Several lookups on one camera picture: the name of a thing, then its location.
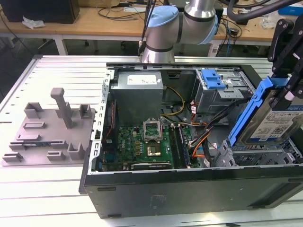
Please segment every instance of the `yellow wire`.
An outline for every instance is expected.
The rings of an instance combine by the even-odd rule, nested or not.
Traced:
[[[185,107],[185,101],[184,101],[184,99],[182,98],[182,96],[179,94],[179,92],[176,91],[175,89],[173,89],[172,87],[168,87],[168,88],[171,89],[171,90],[173,90],[173,91],[181,98],[181,100],[182,100],[182,107],[181,107],[181,109],[180,109],[179,111],[177,111],[177,112],[174,112],[174,113],[163,113],[163,114],[161,114],[161,116],[174,116],[174,115],[176,115],[176,114],[182,112],[182,111],[184,110],[184,107]]]

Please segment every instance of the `blue plastic part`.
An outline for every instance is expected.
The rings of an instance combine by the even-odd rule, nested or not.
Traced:
[[[178,8],[174,6],[155,7],[151,14],[148,27],[159,27],[175,19],[179,14]]]
[[[218,17],[217,17],[217,15],[215,15],[214,16],[214,25],[213,25],[212,30],[210,31],[208,36],[201,43],[199,43],[198,45],[208,44],[213,39],[214,34],[216,33],[216,30],[217,30],[217,27],[218,27]]]
[[[234,128],[232,129],[231,133],[228,136],[228,139],[233,146],[236,141],[237,137],[242,130],[247,125],[247,121],[249,120],[250,116],[252,113],[259,108],[264,99],[263,99],[263,94],[265,93],[266,90],[273,88],[282,88],[285,87],[285,85],[288,83],[288,79],[286,78],[270,78],[267,77],[263,81],[259,83],[259,86],[257,87],[257,90],[253,97],[251,98],[250,102],[246,106],[245,110],[239,117],[237,123],[235,124]]]
[[[225,89],[226,85],[220,80],[220,76],[215,70],[201,70],[201,75],[206,83],[207,89]]]

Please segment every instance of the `white paper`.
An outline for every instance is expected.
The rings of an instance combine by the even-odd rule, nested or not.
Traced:
[[[156,75],[129,75],[127,76],[128,85],[153,85],[157,84]]]
[[[223,15],[227,16],[227,8],[226,7],[223,8]]]
[[[30,29],[34,29],[34,27],[45,27],[45,24],[42,20],[30,20],[23,16],[22,23],[29,27]]]

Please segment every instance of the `aluminum extrusion table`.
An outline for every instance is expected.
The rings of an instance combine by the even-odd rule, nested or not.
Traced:
[[[96,107],[100,99],[106,62],[138,62],[137,57],[122,56],[43,56],[33,59],[0,104],[0,155],[22,123],[28,102],[42,108],[56,108],[50,97],[53,87],[63,87],[71,108],[88,103]],[[263,58],[192,58],[177,57],[176,62],[251,64],[265,77],[271,64]],[[243,210],[200,214],[100,219],[87,195],[78,187],[82,166],[0,167],[0,226],[98,227],[179,227],[241,226],[301,227],[303,192],[269,210]]]

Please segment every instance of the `cable on workbench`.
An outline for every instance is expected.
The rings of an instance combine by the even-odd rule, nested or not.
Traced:
[[[22,45],[25,47],[25,49],[29,52],[29,53],[31,53],[31,55],[34,55],[34,53],[21,41],[21,39],[18,37],[18,36],[16,36],[16,34],[9,28],[9,26],[5,23],[5,21],[4,21],[4,19],[3,19],[3,16],[2,16],[2,14],[1,14],[1,12],[2,12],[2,9],[0,9],[0,17],[1,17],[1,20],[2,20],[2,22],[4,23],[4,25],[5,25],[5,27],[9,30],[9,32],[11,32],[18,40],[19,40],[19,42],[21,42],[22,43]]]
[[[231,38],[233,38],[233,46],[232,46],[232,49],[231,49],[231,52],[230,52],[230,53],[232,53],[232,51],[233,51],[233,49],[234,49],[234,45],[236,44],[236,41],[238,40],[238,38],[241,37],[241,35],[242,35],[242,33],[243,33],[243,30],[242,30],[242,28],[241,28],[239,25],[237,25],[236,23],[234,23],[234,22],[232,22],[232,21],[230,21],[230,20],[227,20],[227,19],[225,19],[225,18],[223,18],[222,20],[223,20],[223,22],[220,22],[220,24],[223,24],[223,25],[225,26],[225,29],[226,29],[226,36],[225,36],[225,39],[224,39],[224,41],[222,42],[222,44],[221,44],[221,46],[220,46],[220,48],[219,48],[217,54],[222,50],[222,47],[223,47],[223,45],[225,44],[225,41],[226,41],[226,40],[228,40],[228,43],[227,43],[227,44],[228,44],[229,47],[230,47],[230,45],[231,45],[231,43],[230,43]],[[235,26],[237,26],[237,28],[239,29],[239,33],[237,34],[237,36],[234,36],[234,35],[232,35],[232,34],[230,33],[230,28],[228,27],[228,23],[232,23],[232,24],[234,24]],[[228,48],[228,50],[226,51],[226,56],[229,55],[229,50],[230,50],[230,49]]]
[[[226,0],[219,0],[220,2],[222,2],[223,4],[225,5],[228,5],[229,4],[229,1],[226,1]],[[258,2],[258,3],[254,3],[254,4],[249,4],[249,5],[238,5],[238,4],[234,4],[234,8],[241,8],[241,9],[250,9],[250,8],[253,8],[253,7],[257,7],[257,6],[262,6],[264,5],[265,3],[269,2],[271,0],[263,0],[261,2]]]
[[[110,12],[118,13],[118,12],[123,11],[124,9],[130,9],[130,8],[136,10],[137,12],[136,12],[136,13],[133,13],[133,14],[125,15],[125,16],[120,16],[120,17],[110,17],[110,16],[108,16]],[[101,12],[104,11],[105,9],[108,9],[108,12],[107,12],[106,15],[104,15],[104,14],[101,13]],[[105,18],[107,18],[107,19],[118,20],[118,21],[137,20],[137,18],[132,17],[132,16],[134,16],[134,15],[139,15],[139,17],[140,17],[142,20],[144,20],[144,19],[141,17],[141,15],[140,15],[141,13],[145,13],[145,11],[144,11],[144,12],[139,12],[135,7],[127,7],[127,8],[123,8],[123,9],[121,9],[121,10],[118,10],[118,11],[113,11],[112,9],[106,8],[106,7],[105,7],[105,8],[101,8],[101,9],[98,11],[98,14],[99,14],[100,16],[105,17]]]

